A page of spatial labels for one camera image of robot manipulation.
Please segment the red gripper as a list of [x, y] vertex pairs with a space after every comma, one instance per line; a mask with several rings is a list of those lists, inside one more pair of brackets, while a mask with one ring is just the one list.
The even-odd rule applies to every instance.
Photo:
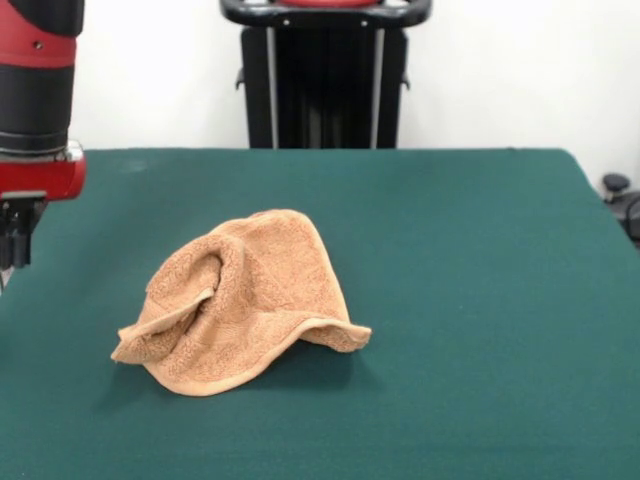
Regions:
[[14, 234], [17, 229], [17, 267], [31, 264], [33, 232], [40, 220], [40, 200], [77, 198], [84, 186], [87, 171], [85, 155], [64, 160], [1, 161], [1, 199], [27, 199], [16, 212], [8, 201], [1, 203], [1, 267], [14, 264]]

